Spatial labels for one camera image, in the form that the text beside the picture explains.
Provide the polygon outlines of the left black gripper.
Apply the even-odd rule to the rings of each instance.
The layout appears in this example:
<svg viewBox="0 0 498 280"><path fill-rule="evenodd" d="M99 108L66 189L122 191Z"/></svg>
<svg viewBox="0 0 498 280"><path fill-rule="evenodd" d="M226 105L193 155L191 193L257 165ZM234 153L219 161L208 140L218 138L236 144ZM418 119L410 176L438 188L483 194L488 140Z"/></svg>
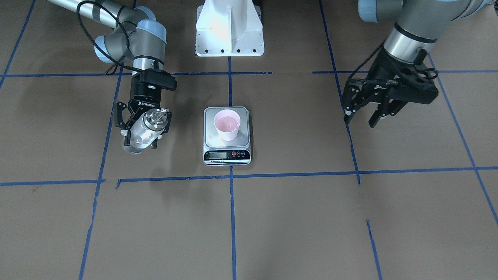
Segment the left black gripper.
<svg viewBox="0 0 498 280"><path fill-rule="evenodd" d="M349 125L359 109L373 102L378 104L377 110L370 117L368 124L374 128L381 119L396 115L407 105L407 101L387 95L389 86L397 84L394 81L396 69L406 65L414 64L400 62L388 55L387 51L381 49L370 67L366 79L348 79L341 99L344 109L344 123ZM424 64L416 66L418 69L422 69Z"/></svg>

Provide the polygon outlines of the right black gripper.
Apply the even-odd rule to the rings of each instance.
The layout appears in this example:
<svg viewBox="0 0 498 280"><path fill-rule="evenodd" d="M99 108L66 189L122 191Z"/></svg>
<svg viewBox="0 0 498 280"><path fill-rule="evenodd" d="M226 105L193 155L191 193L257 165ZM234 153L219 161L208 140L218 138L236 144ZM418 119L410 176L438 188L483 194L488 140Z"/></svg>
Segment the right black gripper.
<svg viewBox="0 0 498 280"><path fill-rule="evenodd" d="M130 100L128 103L118 101L114 104L114 126L120 129L121 135L128 135L135 117L150 109L151 149L157 148L158 140L163 133L167 133L172 119L168 108L160 108L161 91L159 86L141 82L139 75L132 76ZM125 121L123 112L126 109L130 117Z"/></svg>

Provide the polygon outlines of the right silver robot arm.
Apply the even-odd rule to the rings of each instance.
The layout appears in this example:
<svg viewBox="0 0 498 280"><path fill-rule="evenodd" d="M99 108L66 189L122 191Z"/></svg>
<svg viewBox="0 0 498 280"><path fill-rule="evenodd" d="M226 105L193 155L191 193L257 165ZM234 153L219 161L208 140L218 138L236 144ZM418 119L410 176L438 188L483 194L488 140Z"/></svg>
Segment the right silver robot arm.
<svg viewBox="0 0 498 280"><path fill-rule="evenodd" d="M113 106L114 126L123 136L122 148L129 154L156 149L169 131L172 113L161 106L163 90L177 88L175 77L164 71L167 30L144 6L129 8L112 0L54 0L77 15L84 34L98 59L132 73L130 99Z"/></svg>

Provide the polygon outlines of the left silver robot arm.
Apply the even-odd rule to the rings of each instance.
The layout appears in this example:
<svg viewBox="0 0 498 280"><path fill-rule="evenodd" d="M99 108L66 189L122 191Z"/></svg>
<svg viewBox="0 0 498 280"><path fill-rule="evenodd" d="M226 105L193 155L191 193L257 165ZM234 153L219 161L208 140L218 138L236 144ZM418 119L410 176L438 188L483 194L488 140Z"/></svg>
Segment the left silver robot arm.
<svg viewBox="0 0 498 280"><path fill-rule="evenodd" d="M377 109L368 124L374 128L396 115L408 103L429 104L438 97L434 80L438 70L424 60L450 22L482 9L485 0L359 0L360 18L366 22L394 21L391 33L369 55L372 65L365 78L352 73L342 94L344 123L369 103Z"/></svg>

